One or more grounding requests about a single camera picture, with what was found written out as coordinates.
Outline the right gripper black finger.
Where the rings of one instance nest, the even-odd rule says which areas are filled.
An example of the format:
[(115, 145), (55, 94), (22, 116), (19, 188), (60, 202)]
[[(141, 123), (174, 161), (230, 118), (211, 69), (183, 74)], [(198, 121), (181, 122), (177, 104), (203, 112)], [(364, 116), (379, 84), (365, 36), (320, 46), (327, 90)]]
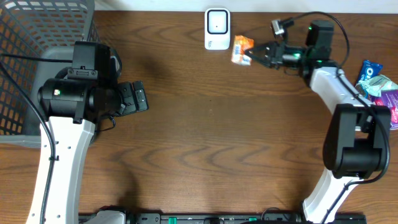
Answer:
[(247, 49), (247, 50), (244, 51), (244, 53), (245, 53), (246, 55), (249, 55), (249, 54), (259, 54), (259, 53), (265, 53), (265, 54), (266, 54), (267, 51), (268, 51), (268, 44), (265, 43), (265, 44), (261, 44), (261, 45), (252, 47), (252, 48), (250, 48), (250, 49)]
[(267, 58), (267, 56), (259, 57), (251, 53), (247, 53), (245, 56), (248, 56), (251, 60), (263, 65), (264, 67), (271, 68), (271, 61)]

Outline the orange snack packet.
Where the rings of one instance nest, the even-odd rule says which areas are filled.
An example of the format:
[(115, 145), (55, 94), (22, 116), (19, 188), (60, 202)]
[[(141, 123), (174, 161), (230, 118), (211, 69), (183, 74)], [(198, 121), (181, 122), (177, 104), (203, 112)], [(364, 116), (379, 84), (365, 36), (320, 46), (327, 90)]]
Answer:
[(231, 61), (237, 65), (250, 66), (251, 58), (245, 54), (247, 49), (254, 47), (254, 40), (243, 35), (234, 36)]

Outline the blue oreo cookie pack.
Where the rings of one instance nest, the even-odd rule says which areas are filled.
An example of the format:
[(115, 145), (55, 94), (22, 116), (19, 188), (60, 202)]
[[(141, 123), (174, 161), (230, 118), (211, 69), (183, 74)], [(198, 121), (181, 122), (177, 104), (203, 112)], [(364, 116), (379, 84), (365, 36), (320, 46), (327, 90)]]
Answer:
[(360, 81), (366, 81), (366, 80), (369, 80), (370, 78), (378, 76), (379, 72), (382, 69), (383, 69), (382, 64), (376, 63), (376, 62), (371, 62), (369, 60), (364, 60), (363, 66), (358, 75), (357, 83), (359, 83)]

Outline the mint green wipes packet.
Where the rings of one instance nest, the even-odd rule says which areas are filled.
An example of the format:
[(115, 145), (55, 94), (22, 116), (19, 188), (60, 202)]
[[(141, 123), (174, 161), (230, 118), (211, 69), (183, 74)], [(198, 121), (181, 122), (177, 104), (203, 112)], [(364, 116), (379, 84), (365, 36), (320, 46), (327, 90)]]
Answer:
[(397, 90), (397, 84), (384, 75), (378, 75), (368, 80), (360, 80), (355, 89), (365, 98), (380, 97), (383, 91)]

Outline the red purple liner packet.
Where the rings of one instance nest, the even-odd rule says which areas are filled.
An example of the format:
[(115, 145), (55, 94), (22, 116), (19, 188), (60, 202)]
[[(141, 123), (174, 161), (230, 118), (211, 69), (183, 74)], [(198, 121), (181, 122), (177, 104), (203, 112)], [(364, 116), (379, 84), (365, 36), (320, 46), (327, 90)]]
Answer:
[(372, 96), (371, 101), (376, 105), (386, 106), (391, 112), (391, 129), (397, 129), (398, 113), (397, 113), (397, 90), (381, 91), (380, 96)]

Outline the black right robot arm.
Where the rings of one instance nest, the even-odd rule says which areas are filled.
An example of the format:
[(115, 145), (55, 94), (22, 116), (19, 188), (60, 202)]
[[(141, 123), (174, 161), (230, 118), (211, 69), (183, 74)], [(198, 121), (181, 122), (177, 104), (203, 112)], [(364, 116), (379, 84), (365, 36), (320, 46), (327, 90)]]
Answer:
[(302, 202), (307, 223), (333, 223), (348, 194), (358, 185), (371, 184), (386, 173), (391, 152), (391, 112), (365, 99), (347, 80), (336, 61), (330, 58), (334, 24), (310, 23), (305, 46), (290, 46), (288, 27), (293, 19), (273, 20), (275, 37), (266, 44), (245, 50), (245, 55), (268, 68), (298, 70), (298, 75), (330, 110), (330, 125), (323, 143), (322, 176)]

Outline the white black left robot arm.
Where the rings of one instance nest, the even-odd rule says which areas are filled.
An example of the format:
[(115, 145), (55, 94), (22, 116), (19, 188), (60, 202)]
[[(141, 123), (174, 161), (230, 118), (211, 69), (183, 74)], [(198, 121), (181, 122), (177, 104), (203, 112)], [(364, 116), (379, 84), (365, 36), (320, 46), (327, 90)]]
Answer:
[(41, 149), (28, 223), (78, 223), (85, 158), (98, 123), (148, 110), (144, 84), (119, 83), (121, 70), (116, 50), (77, 41), (69, 66), (38, 89)]

